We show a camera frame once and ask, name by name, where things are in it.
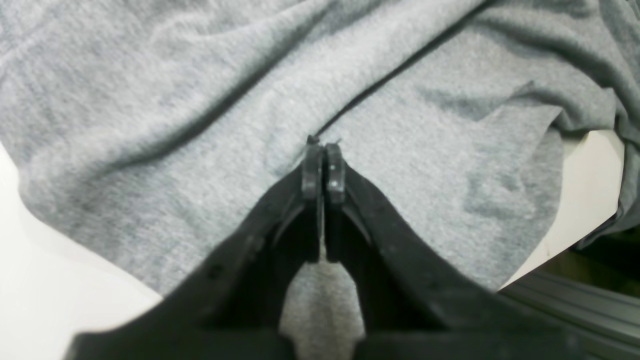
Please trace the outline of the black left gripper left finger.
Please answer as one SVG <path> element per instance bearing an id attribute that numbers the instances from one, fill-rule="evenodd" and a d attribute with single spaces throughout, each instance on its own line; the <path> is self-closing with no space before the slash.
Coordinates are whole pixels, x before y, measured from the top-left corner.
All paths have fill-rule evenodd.
<path id="1" fill-rule="evenodd" d="M 294 360 L 278 326 L 291 281 L 320 258 L 323 147 L 259 199 L 163 301 L 112 330 L 76 335 L 67 360 Z"/>

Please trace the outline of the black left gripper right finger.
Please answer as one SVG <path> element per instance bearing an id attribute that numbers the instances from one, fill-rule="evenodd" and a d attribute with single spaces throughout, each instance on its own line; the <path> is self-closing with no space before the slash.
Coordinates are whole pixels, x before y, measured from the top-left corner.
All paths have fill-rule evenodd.
<path id="1" fill-rule="evenodd" d="M 505 301 L 462 275 L 390 200 L 325 150 L 326 256 L 356 285 L 365 336 L 355 360 L 590 360 L 562 323 Z"/>

